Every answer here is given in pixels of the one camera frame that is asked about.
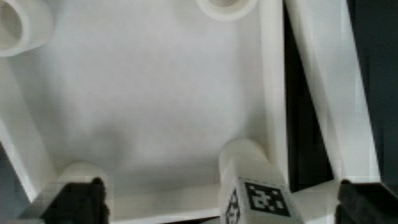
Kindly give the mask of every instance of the white plastic surface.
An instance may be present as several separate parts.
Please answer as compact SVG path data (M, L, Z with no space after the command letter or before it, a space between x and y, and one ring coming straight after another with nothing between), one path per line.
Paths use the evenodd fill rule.
M222 145L236 137L266 143L257 8L220 23L195 1L48 5L51 41L9 59L9 70L55 170L87 161L112 176L114 223L213 217ZM42 154L19 150L23 159Z
M289 0L288 8L334 173L371 181L373 139L341 2ZM115 179L114 223L217 216L225 142L254 138L288 180L282 1L259 0L231 23L213 21L186 0L48 4L53 39L0 61L0 141L28 198L69 164L89 161ZM293 195L305 223L332 223L336 192L328 182Z
M277 166L268 163L259 145L249 139L231 141L222 148L218 160L220 223L300 224L302 219L291 200L282 173ZM273 193L270 194L265 189L272 188ZM275 203L279 203L281 210L275 210ZM288 213L284 215L275 214L272 210L266 211L270 208L275 212L288 211Z
M42 0L0 0L0 57L39 47L53 33L53 20Z
M288 0L286 5L334 176L378 182L346 1Z
M250 13L257 0L195 0L202 13L218 21L234 21Z

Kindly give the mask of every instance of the white plastic bin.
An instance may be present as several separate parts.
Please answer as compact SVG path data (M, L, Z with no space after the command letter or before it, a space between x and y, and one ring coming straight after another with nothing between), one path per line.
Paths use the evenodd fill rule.
M46 3L53 38L0 60L0 141L28 198L85 161L114 179L112 223L218 216L234 138L288 181L282 1L227 23L186 0ZM344 1L286 3L334 176L378 181ZM293 194L305 223L332 223L336 191L332 181Z

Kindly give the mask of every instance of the circular hole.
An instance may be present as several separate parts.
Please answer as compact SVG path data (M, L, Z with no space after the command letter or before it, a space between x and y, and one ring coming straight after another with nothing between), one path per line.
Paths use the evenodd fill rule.
M220 7L231 6L238 2L238 0L209 0L209 1Z
M0 0L0 49L12 47L21 38L21 20L12 6Z

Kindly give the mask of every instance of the black and white tag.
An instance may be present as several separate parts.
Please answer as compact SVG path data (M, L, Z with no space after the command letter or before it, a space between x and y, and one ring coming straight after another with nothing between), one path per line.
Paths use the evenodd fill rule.
M236 189L231 194L229 204L227 204L227 211L225 211L225 224L238 224L240 221L240 201L238 201L238 193Z
M291 217L281 189L249 182L243 184L250 210Z

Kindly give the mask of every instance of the white plastic part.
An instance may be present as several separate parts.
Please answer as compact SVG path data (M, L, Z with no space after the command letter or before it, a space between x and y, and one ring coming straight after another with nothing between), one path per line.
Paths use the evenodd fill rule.
M10 57L39 47L51 33L53 19L44 1L0 0L0 57Z
M273 127L270 127L270 131L266 128L270 135L270 140L266 143L270 143L270 145L273 142L284 143L284 125L281 125L282 121L279 120L284 117L281 115L281 112L284 111L284 97L279 95L279 93L284 92L284 65L282 61L277 62L282 56L282 38L279 39L282 36L282 26L279 26L282 23L282 8L279 8L279 3L279 0L265 1L268 6L265 8L272 13L261 14L261 18L268 24L268 26L261 26L265 42L268 43L263 56L266 58L265 60L270 60L270 63L266 62L266 70L261 73L257 10L252 11L245 19L240 20L234 24L220 23L211 20L206 15L202 15L193 1L170 0L158 1L156 3L154 1L147 0L122 0L117 2L98 2L96 0L48 1L51 9L57 9L58 11L57 22L60 26L57 29L55 39L46 48L35 49L26 54L9 59L12 64L10 68L14 70L12 78L18 79L21 88L19 90L25 92L25 100L28 105L28 108L25 109L28 109L32 112L32 117L37 122L35 125L41 132L35 131L34 133L32 129L25 129L28 126L26 124L30 123L18 123L12 120L18 120L19 114L25 115L25 112L28 114L28 110L14 108L14 117L9 113L2 116L9 122L3 125L3 132L0 134L7 133L10 135L10 141L5 150L10 154L14 154L14 151L18 152L16 160L19 159L21 163L12 162L12 164L26 166L21 174L26 176L26 183L32 183L34 186L35 183L42 181L46 182L46 173L50 170L44 166L46 163L37 161L35 158L41 158L46 153L51 153L50 162L60 171L66 168L66 161L67 163L73 162L71 158L74 159L78 157L76 161L83 159L89 160L106 169L106 171L124 172L124 175L121 175L121 172L119 174L114 172L115 175L112 175L114 178L117 178L119 175L119 177L122 176L126 180L128 178L131 180L126 185L117 185L119 189L129 189L133 185L131 182L138 183L144 188L149 188L145 192L137 193L133 189L133 192L124 191L126 193L119 193L117 199L114 200L114 223L156 224L213 217L220 214L217 203L220 189L217 152L225 141L229 141L236 135L243 136L247 131L257 135L259 139L263 138L263 124L259 125L259 123L263 123L263 108L266 108L266 115L270 115L270 120L275 120L277 128L275 132ZM112 19L103 17L105 14L112 15ZM147 28L147 22L154 25L163 24L165 30L158 32L156 29ZM110 34L117 34L121 29L128 34L126 36L101 35L103 31L106 31ZM165 35L167 38L156 38L156 43L151 44L149 47L145 46L145 43L149 41L149 37L154 37L153 35L156 35L156 33ZM181 52L172 48L176 44L181 47L181 52L185 52L183 55ZM142 58L142 52L145 52L147 49L153 49L153 53ZM122 58L129 58L131 60L121 60L119 57L114 57L115 55L135 56L122 56ZM115 74L121 76L110 77L108 72L114 71L115 68ZM266 84L265 105L261 101L261 75L265 77ZM99 110L96 109L94 104L87 104L87 102L96 102L96 99L92 98L90 94L85 94L85 90L96 93L96 88L92 87L101 86L98 85L99 83L96 81L90 82L90 77L96 80L98 77L101 77L105 85L108 85L106 83L110 82L106 80L110 79L112 83L115 81L115 85L112 86L117 87L117 89L110 87L112 91L108 93L112 94L105 94L110 95L110 97L105 97L105 102L110 103L108 99L115 99L115 102L110 104L106 103L106 105L103 105L105 107L101 106L98 108ZM144 84L142 87L131 88L131 79L128 77L138 78L140 81L137 85L142 86ZM2 76L0 80L0 85L5 85L7 82L3 82ZM185 97L181 98L181 86L185 86L186 89L186 99L195 99L193 103L188 103L188 101L181 101L181 104L174 103L174 101L179 102L179 99L185 100ZM138 94L129 92L131 89L138 89ZM16 101L12 101L14 98L10 98L9 95L2 94L0 101L5 97L9 99L7 105L19 104L19 98ZM98 93L99 98L103 98L105 95L101 91ZM51 100L50 102L46 100L42 101L42 97L57 99L57 102ZM140 102L147 105L145 107L137 107ZM2 104L0 110L5 111L10 107L3 105L5 104ZM105 108L108 106L114 107L112 105L117 106L114 109L121 109L122 116L108 116L110 119L103 119L105 117L101 117L103 113L99 113L99 111L106 111ZM179 108L179 106L186 107L188 113L185 110L174 110ZM34 108L41 108L44 110L44 113L41 113L39 117L35 116L37 114L34 113ZM55 108L62 114L58 114L60 116L51 116L51 109ZM135 127L129 126L129 122L140 118L140 116L137 117L135 113L129 113L129 108L138 109L138 115L140 113L145 113ZM243 129L252 126L250 121L257 122L254 126L257 126L259 131L243 131ZM115 128L115 133L110 132L110 135L115 134L117 139L115 141L114 139L108 141L108 138L105 138L98 143L96 140L98 137L101 137L101 134L96 136L96 133L90 133L90 131L96 132L99 130L101 132L101 130L108 128ZM32 146L32 138L23 137L23 134L26 133L32 136L34 134L37 134L37 136L41 134L48 151L42 152L41 148L35 147L35 145ZM67 140L60 138L64 134L66 136L71 134L69 137L73 137L71 139L76 137L76 141L69 141L69 137ZM82 141L78 139L85 139L96 143L89 150L85 150L87 148L82 147ZM106 148L108 145L115 146L115 148L110 148L106 151L103 148ZM270 155L279 155L279 153L281 155L286 155L286 149L282 147L272 148L270 145L266 144L265 147L275 151L270 153ZM169 159L167 156L170 155L177 155L174 159ZM192 163L192 161L195 163L197 156L201 157L199 161L202 160L204 164L199 163L192 166L190 169L197 169L195 172L181 169L181 173L193 173L199 174L199 176L188 175L188 179L188 177L179 178L181 174L176 174L174 179L177 177L181 182L179 187L158 189L160 187L154 188L147 182L142 182L142 179L145 178L137 179L140 176L154 176L156 170L163 169L163 167L165 171L172 170L169 169L170 165L176 165L176 167L185 167L181 166L183 163ZM272 158L273 157L268 156L270 162L279 165L279 160L273 161ZM211 170L209 172L213 173L213 176L206 177L206 182L201 182L199 180L204 179L201 177L201 170ZM156 185L167 186L167 182L169 177L163 176L163 178L154 183L158 183Z
M35 200L32 201L32 204L28 206L26 211L21 214L21 220L35 219L41 217L48 206L55 200L55 197L64 189L64 186L69 183L90 183L94 178L101 178L105 183L105 192L106 192L106 206L110 209L110 216L112 216L112 210L114 210L114 188L112 188L112 181L108 178L108 175L105 171L87 162L73 163L69 167L64 170L62 175L58 176L58 179L55 182L48 184L48 186L42 188L39 192L39 196Z
M220 152L220 223L302 223L279 168L247 139Z
M7 59L0 59L0 74L0 141L32 202L58 174Z
M257 0L197 0L197 5L215 20L234 21L250 13Z
M259 0L261 62L265 89L265 148L288 183L288 130L284 97L284 22L282 1Z
M339 180L380 182L350 15L344 0L286 0L286 7L336 178L293 198L305 223L332 224Z

